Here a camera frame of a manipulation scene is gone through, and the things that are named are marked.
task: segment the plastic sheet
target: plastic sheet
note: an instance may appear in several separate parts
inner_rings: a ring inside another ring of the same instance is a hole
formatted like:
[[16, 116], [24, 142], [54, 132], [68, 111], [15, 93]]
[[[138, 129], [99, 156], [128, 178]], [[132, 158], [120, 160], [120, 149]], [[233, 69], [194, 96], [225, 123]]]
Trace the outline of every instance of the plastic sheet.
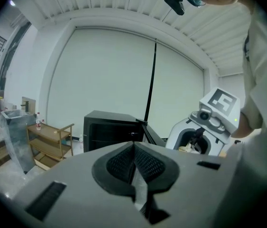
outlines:
[[148, 185], [143, 179], [141, 173], [136, 168], [133, 176], [133, 180], [131, 183], [132, 186], [135, 187], [136, 190], [136, 197], [135, 197], [135, 203], [134, 206], [141, 210], [141, 208], [145, 205], [147, 202], [147, 192], [148, 192]]
[[2, 112], [0, 125], [8, 154], [22, 171], [27, 173], [35, 166], [33, 155], [39, 153], [35, 150], [31, 151], [27, 140], [26, 126], [35, 124], [35, 117], [19, 111], [21, 110]]
[[16, 105], [6, 102], [5, 99], [0, 99], [0, 108], [2, 111], [16, 110]]
[[25, 175], [22, 169], [10, 160], [0, 166], [0, 193], [13, 199], [20, 189], [43, 172], [43, 169], [35, 166]]

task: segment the wooden shelf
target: wooden shelf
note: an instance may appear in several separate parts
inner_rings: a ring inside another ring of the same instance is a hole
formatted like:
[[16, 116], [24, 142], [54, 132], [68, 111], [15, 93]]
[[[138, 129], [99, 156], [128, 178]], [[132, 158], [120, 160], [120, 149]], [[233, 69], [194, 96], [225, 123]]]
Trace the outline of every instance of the wooden shelf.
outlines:
[[37, 156], [34, 157], [35, 164], [44, 170], [49, 170], [50, 168], [54, 167], [59, 161], [54, 160], [43, 153], [39, 153]]
[[[59, 133], [57, 132], [57, 130], [59, 130], [58, 128], [55, 128], [55, 127], [51, 127], [49, 125], [46, 125], [46, 124], [43, 124], [41, 123], [41, 129], [40, 130], [37, 130], [37, 127], [36, 125], [31, 125], [31, 126], [28, 126], [27, 127], [29, 131], [39, 135], [39, 136], [42, 136], [44, 138], [47, 138], [51, 141], [54, 141], [54, 142], [59, 142]], [[61, 139], [64, 139], [66, 137], [68, 137], [70, 135], [69, 132], [67, 131], [61, 131]]]
[[[36, 125], [27, 126], [27, 139], [30, 147], [40, 153], [34, 156], [34, 161], [37, 166], [44, 170], [49, 170], [51, 167], [65, 159], [65, 154], [72, 149], [72, 126], [70, 124], [64, 128], [58, 129], [41, 123], [41, 129], [37, 130]], [[33, 140], [29, 139], [29, 132], [37, 135]], [[62, 144], [62, 140], [70, 136], [70, 146]]]
[[[29, 141], [29, 144], [31, 144], [34, 148], [36, 148], [38, 151], [50, 156], [53, 159], [56, 159], [58, 161], [62, 160], [62, 153], [59, 148], [57, 148], [57, 145], [54, 143], [44, 142], [38, 138], [33, 139]], [[70, 146], [62, 144], [62, 151], [63, 156], [71, 149]]]

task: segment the person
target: person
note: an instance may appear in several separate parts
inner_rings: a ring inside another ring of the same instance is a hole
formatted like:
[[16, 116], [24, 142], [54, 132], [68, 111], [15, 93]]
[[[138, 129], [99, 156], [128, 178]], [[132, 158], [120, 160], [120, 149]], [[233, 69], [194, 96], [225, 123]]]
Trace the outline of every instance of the person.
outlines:
[[201, 0], [207, 4], [228, 5], [241, 3], [251, 13], [248, 35], [243, 45], [243, 76], [245, 87], [245, 105], [241, 109], [239, 127], [233, 138], [244, 138], [255, 129], [265, 128], [263, 118], [253, 102], [250, 92], [267, 73], [267, 17], [254, 0]]

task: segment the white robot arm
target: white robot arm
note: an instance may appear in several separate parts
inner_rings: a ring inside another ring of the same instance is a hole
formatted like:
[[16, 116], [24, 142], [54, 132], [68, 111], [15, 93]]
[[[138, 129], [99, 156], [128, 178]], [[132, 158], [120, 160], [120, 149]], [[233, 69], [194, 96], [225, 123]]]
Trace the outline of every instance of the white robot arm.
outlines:
[[199, 111], [172, 128], [166, 148], [178, 150], [191, 144], [200, 154], [217, 156], [238, 128], [239, 115], [239, 99], [216, 87], [200, 100]]

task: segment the ceiling panel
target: ceiling panel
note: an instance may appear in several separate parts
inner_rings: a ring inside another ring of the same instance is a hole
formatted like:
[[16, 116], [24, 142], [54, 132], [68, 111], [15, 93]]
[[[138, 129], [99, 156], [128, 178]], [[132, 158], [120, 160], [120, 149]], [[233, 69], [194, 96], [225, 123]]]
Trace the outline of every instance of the ceiling panel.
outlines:
[[247, 36], [250, 15], [239, 4], [196, 8], [184, 0], [185, 14], [178, 16], [164, 0], [34, 1], [46, 19], [88, 8], [117, 8], [142, 13], [186, 35], [208, 55], [221, 72], [237, 72], [241, 67], [242, 44]]

